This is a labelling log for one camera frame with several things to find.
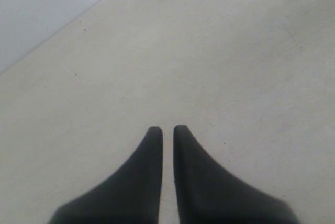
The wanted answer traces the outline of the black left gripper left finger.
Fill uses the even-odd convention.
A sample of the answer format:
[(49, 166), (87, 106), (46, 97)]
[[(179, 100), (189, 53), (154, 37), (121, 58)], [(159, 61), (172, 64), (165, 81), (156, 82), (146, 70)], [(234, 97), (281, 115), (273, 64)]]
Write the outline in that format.
[(50, 223), (158, 223), (162, 165), (163, 133), (153, 126), (112, 176), (58, 208)]

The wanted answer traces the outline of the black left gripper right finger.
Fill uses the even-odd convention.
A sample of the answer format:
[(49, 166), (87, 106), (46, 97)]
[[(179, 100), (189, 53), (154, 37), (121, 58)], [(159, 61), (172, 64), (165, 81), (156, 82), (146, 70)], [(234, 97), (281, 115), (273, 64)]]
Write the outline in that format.
[(180, 223), (299, 223), (287, 203), (219, 165), (188, 126), (175, 126), (173, 148)]

